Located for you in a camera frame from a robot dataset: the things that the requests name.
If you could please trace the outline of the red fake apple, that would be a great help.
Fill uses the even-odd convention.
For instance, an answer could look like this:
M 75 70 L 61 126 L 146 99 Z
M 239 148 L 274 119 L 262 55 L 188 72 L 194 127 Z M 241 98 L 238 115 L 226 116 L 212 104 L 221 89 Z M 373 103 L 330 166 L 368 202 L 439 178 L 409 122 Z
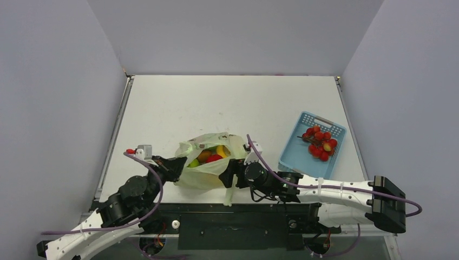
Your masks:
M 212 154 L 207 158 L 206 163 L 212 163 L 212 162 L 220 160 L 222 158 L 223 157 L 221 155 L 219 155 L 219 154 Z

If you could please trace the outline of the pale green plastic bag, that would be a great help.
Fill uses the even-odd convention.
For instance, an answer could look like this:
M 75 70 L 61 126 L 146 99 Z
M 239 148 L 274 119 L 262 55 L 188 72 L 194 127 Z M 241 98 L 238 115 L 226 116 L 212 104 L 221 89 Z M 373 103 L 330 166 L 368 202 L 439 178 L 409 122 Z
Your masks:
M 241 136 L 227 132 L 207 133 L 179 143 L 175 156 L 186 157 L 187 161 L 179 181 L 175 183 L 176 186 L 199 190 L 223 188 L 224 185 L 219 175 L 227 169 L 231 159 L 244 160 L 246 158 L 247 152 L 244 144 L 245 141 Z M 204 161 L 198 166 L 191 166 L 193 160 L 198 159 L 205 150 L 210 151 L 212 155 L 217 155 L 220 146 L 225 154 L 221 159 L 209 163 Z

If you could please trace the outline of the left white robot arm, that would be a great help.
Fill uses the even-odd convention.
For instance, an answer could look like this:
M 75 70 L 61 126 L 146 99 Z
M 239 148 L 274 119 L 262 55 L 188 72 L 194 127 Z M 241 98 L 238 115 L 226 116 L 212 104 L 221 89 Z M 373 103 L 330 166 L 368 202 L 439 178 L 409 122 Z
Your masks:
M 71 231 L 44 231 L 54 240 L 42 240 L 37 254 L 45 259 L 88 259 L 91 253 L 111 246 L 130 235 L 155 233 L 161 227 L 158 212 L 167 182 L 179 180 L 186 165 L 185 157 L 149 160 L 124 153 L 144 166 L 148 173 L 129 178 L 118 191 L 109 196 L 86 220 Z

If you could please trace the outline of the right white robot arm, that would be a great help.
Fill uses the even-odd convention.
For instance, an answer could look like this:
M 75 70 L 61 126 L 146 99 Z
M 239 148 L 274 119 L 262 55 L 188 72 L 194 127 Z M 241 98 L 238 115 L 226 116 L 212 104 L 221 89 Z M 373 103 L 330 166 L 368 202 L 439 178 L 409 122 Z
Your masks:
M 250 188 L 283 203 L 316 204 L 305 217 L 312 231 L 323 227 L 373 224 L 389 233 L 406 232 L 406 195 L 389 178 L 347 182 L 298 172 L 269 172 L 259 162 L 231 159 L 218 178 L 224 187 Z

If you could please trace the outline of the small green fake fruit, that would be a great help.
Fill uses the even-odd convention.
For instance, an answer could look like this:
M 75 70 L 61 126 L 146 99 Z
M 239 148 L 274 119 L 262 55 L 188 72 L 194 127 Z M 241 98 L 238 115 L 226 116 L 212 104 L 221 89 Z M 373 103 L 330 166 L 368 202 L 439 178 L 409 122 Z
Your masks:
M 200 162 L 198 159 L 194 159 L 191 161 L 191 163 L 187 166 L 189 168 L 195 168 L 195 167 L 198 167 L 200 166 Z

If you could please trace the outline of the yellow fake banana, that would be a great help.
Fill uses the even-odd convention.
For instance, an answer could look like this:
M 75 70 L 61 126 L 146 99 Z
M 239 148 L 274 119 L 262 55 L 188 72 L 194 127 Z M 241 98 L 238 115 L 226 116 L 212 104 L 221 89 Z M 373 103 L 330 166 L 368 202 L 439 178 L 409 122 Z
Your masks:
M 218 145 L 215 149 L 215 153 L 222 159 L 228 158 L 231 155 L 230 151 L 225 145 Z

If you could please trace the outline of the red fake grape bunch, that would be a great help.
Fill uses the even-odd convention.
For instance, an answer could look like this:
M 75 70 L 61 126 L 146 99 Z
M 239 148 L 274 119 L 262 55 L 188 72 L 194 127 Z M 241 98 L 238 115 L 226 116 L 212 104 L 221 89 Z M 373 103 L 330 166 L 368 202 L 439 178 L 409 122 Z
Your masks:
M 308 152 L 314 159 L 323 162 L 331 160 L 338 151 L 338 141 L 332 138 L 332 133 L 322 131 L 318 125 L 309 127 L 302 135 L 297 136 L 308 143 Z

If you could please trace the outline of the blue plastic basket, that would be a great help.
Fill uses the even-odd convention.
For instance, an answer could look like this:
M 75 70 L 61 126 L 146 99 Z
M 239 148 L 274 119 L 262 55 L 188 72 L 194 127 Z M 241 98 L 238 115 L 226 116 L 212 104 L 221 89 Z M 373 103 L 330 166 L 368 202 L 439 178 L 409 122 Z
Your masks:
M 301 135 L 313 126 L 319 126 L 323 132 L 330 132 L 331 138 L 337 140 L 335 152 L 329 157 L 328 161 L 314 158 L 308 151 L 310 143 L 301 140 Z M 347 129 L 344 126 L 312 113 L 302 112 L 280 154 L 279 170 L 330 179 L 346 134 Z

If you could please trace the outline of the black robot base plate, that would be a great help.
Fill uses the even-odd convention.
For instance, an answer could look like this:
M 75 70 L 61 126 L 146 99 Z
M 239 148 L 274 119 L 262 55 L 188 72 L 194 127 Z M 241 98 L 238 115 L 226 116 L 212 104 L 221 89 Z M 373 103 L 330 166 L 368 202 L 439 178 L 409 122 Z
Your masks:
M 162 203 L 141 238 L 177 238 L 180 250 L 302 250 L 341 233 L 318 222 L 319 204 Z

